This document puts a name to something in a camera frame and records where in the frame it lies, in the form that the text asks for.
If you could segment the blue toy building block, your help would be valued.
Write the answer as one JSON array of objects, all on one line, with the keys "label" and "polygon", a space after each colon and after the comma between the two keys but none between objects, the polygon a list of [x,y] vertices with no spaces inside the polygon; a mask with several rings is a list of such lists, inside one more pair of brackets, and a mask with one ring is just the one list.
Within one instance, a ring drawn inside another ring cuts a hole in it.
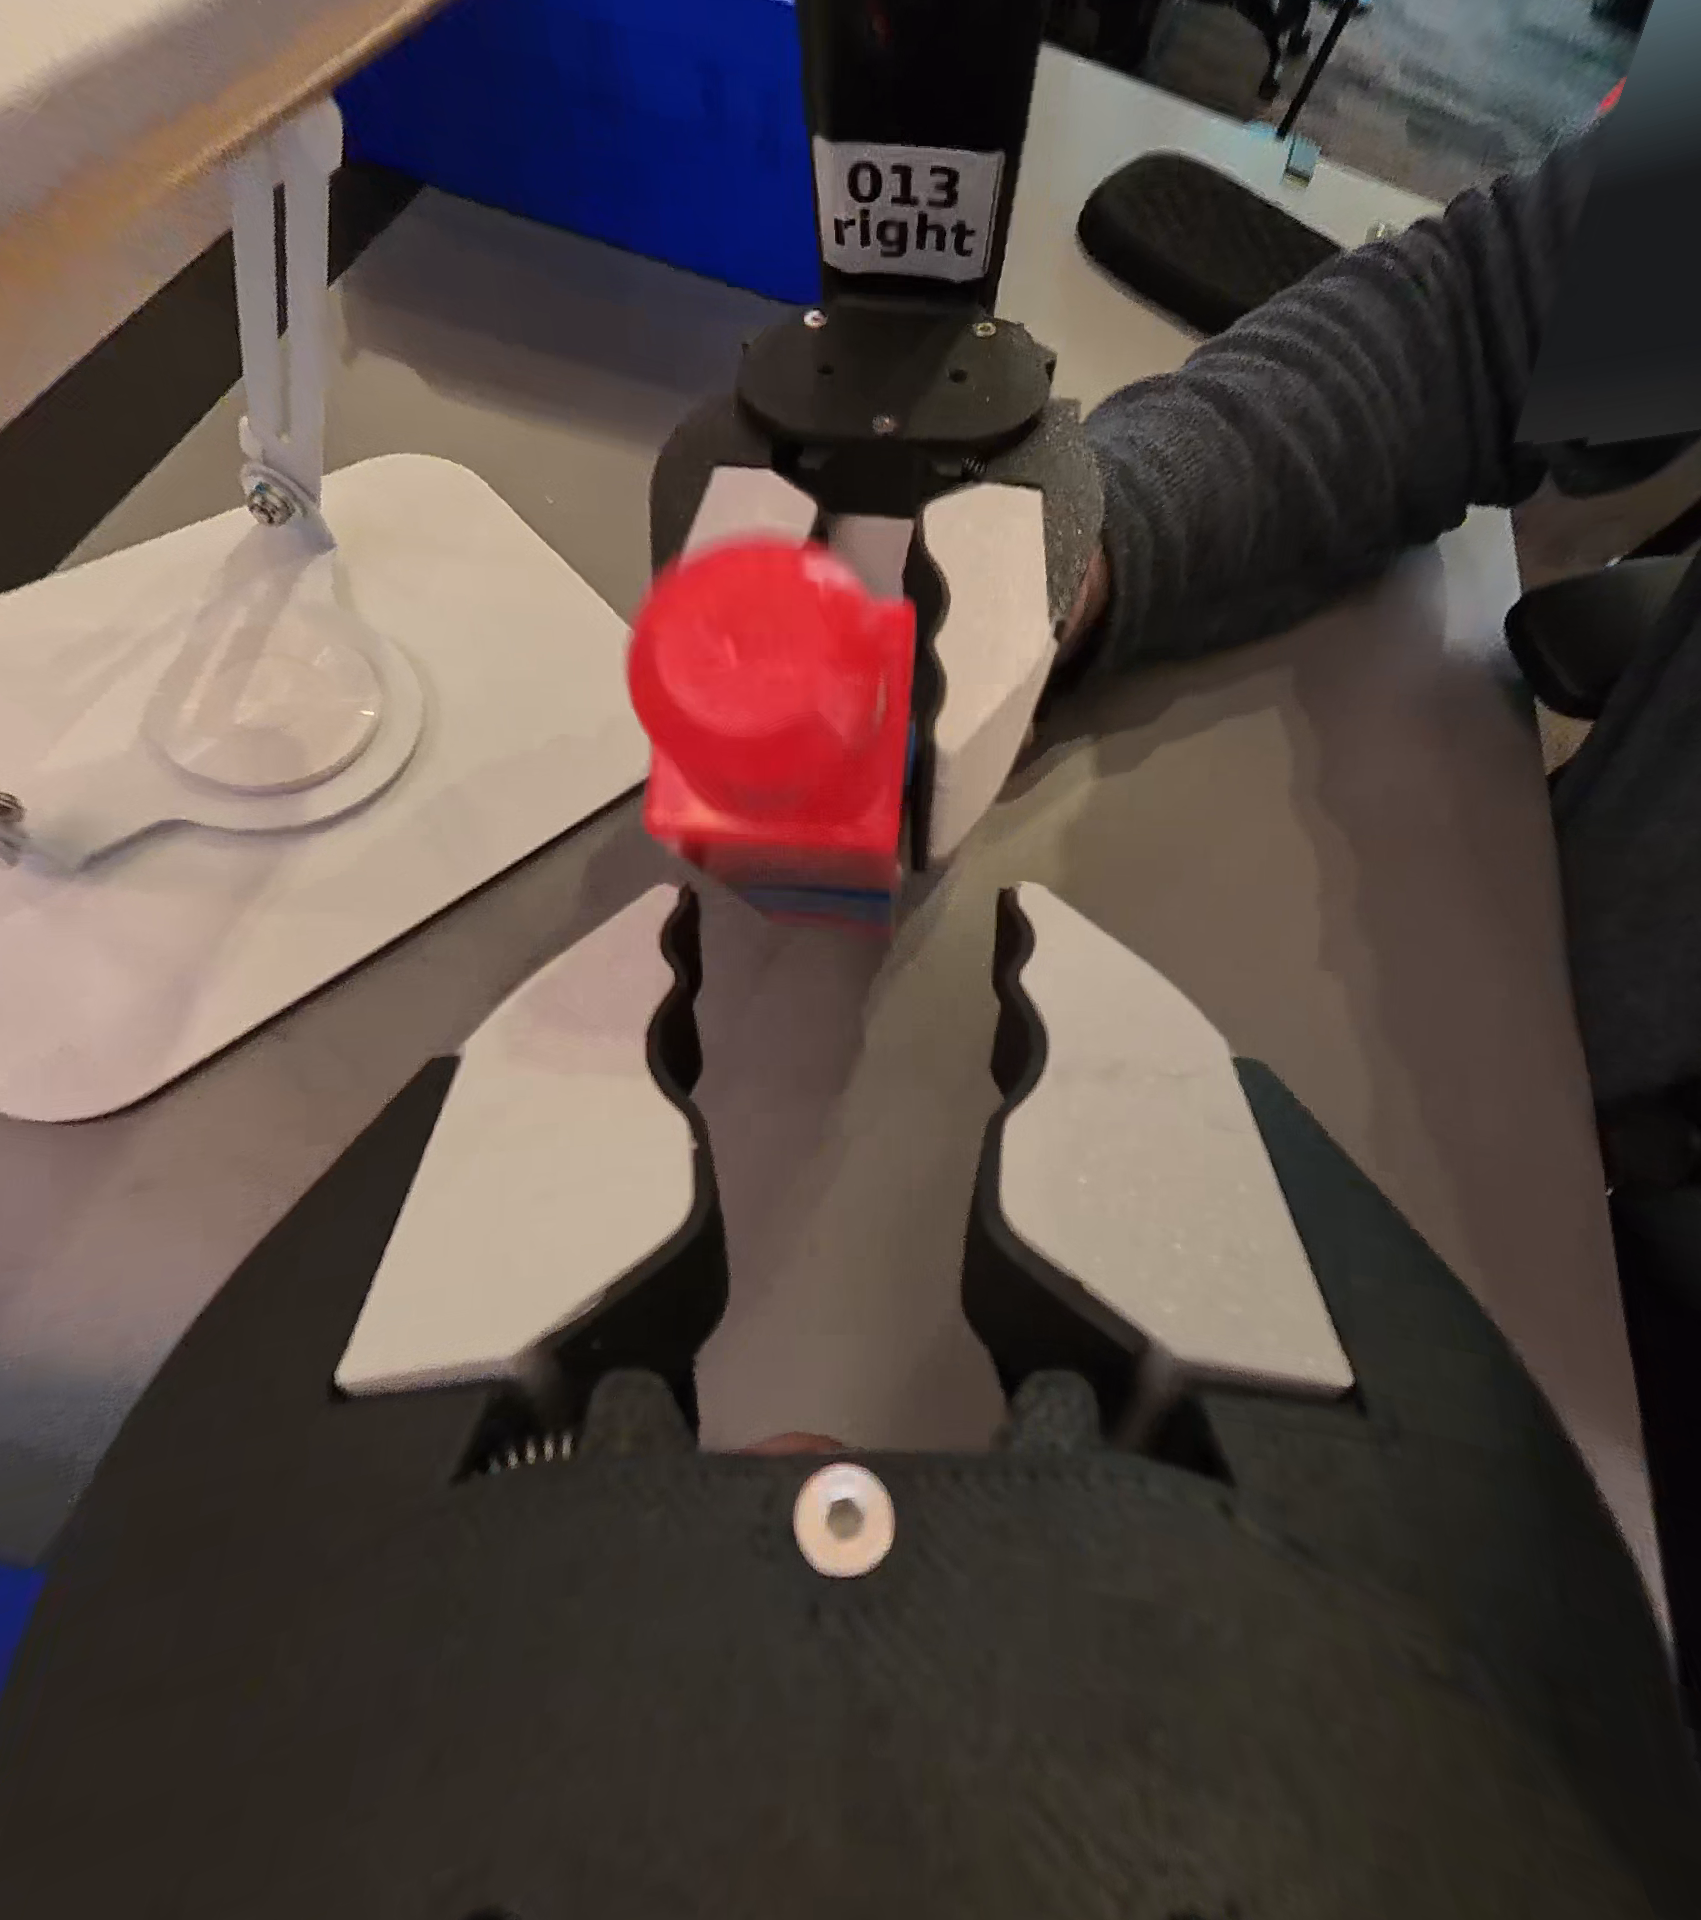
[{"label": "blue toy building block", "polygon": [[884,933],[896,920],[899,894],[890,884],[768,870],[707,868],[707,877],[756,914],[779,925]]}]

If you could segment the white document stand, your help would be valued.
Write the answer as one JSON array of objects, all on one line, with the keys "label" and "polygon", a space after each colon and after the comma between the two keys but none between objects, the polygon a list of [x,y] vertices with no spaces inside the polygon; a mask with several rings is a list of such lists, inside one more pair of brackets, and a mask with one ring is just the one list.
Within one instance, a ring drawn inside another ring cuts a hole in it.
[{"label": "white document stand", "polygon": [[137,1107],[643,781],[624,622],[499,493],[325,475],[340,142],[229,165],[240,507],[0,594],[0,1117]]}]

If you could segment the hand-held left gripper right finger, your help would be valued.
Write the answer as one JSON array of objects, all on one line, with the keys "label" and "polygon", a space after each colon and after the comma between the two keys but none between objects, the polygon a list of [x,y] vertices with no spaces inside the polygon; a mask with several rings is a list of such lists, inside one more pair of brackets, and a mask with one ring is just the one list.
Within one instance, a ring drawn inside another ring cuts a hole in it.
[{"label": "hand-held left gripper right finger", "polygon": [[1352,1411],[1238,1057],[1198,1003],[1045,884],[998,893],[990,988],[964,1321],[1004,1402],[1075,1379],[1118,1449],[1181,1449],[1208,1396]]}]

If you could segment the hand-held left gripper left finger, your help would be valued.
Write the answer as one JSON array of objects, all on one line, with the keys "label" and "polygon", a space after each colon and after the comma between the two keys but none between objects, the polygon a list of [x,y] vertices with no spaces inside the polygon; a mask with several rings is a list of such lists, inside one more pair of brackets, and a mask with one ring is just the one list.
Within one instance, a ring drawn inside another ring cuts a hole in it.
[{"label": "hand-held left gripper left finger", "polygon": [[700,902],[656,884],[462,1043],[334,1371],[348,1398],[499,1387],[536,1430],[665,1381],[699,1426],[726,1309],[697,997]]}]

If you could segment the grey desk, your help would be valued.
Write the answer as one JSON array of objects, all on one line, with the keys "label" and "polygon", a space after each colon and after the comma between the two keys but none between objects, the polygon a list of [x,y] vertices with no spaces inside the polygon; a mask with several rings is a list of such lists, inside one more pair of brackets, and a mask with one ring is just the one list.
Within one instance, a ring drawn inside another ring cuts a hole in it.
[{"label": "grey desk", "polygon": [[[1303,990],[1419,1016],[1542,1147],[1482,1199],[1602,1212],[1532,703],[1468,536],[1186,675],[1089,695],[896,941],[759,934],[623,798],[154,1092],[369,1045],[264,1137],[262,1231],[145,1236],[108,1324],[218,1281],[49,1540],[0,1692],[0,1917],[1701,1917],[1612,1258],[1491,1305],[1282,1079]],[[455,1058],[648,888],[700,902],[726,1309],[699,1426],[604,1376],[334,1388]],[[964,1321],[998,893],[1195,998],[1357,1371],[1118,1449]]]}]

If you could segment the red toy building block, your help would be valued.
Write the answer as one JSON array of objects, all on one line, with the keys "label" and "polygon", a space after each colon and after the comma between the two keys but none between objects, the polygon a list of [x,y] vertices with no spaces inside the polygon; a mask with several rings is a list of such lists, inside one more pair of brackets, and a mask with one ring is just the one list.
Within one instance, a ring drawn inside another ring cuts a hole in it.
[{"label": "red toy building block", "polygon": [[624,662],[651,749],[647,832],[741,893],[892,896],[915,659],[915,607],[816,540],[673,561]]}]

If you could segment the black ribbed wrist rest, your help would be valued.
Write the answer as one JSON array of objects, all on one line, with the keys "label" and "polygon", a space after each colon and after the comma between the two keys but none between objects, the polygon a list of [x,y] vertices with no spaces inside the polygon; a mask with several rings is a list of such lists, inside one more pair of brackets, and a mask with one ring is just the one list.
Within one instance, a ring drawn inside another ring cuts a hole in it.
[{"label": "black ribbed wrist rest", "polygon": [[1078,210],[1076,238],[1111,282],[1202,341],[1342,255],[1244,183],[1173,153],[1105,178]]}]

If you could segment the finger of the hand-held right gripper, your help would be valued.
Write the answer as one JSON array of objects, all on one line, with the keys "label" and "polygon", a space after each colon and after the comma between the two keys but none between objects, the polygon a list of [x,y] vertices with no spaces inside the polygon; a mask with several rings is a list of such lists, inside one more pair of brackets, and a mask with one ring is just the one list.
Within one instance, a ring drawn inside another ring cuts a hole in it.
[{"label": "finger of the hand-held right gripper", "polygon": [[1057,655],[1045,498],[982,483],[917,518],[911,581],[926,594],[911,859],[952,861],[1023,755]]},{"label": "finger of the hand-held right gripper", "polygon": [[812,547],[823,513],[801,486],[766,466],[719,466],[688,522],[677,562],[729,547]]}]

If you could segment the blue plastic bin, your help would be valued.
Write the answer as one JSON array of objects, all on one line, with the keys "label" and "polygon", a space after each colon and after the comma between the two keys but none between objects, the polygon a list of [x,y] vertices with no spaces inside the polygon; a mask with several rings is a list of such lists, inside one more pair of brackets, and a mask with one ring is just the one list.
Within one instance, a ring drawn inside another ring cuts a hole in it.
[{"label": "blue plastic bin", "polygon": [[715,278],[818,296],[787,3],[455,3],[336,88],[347,157]]}]

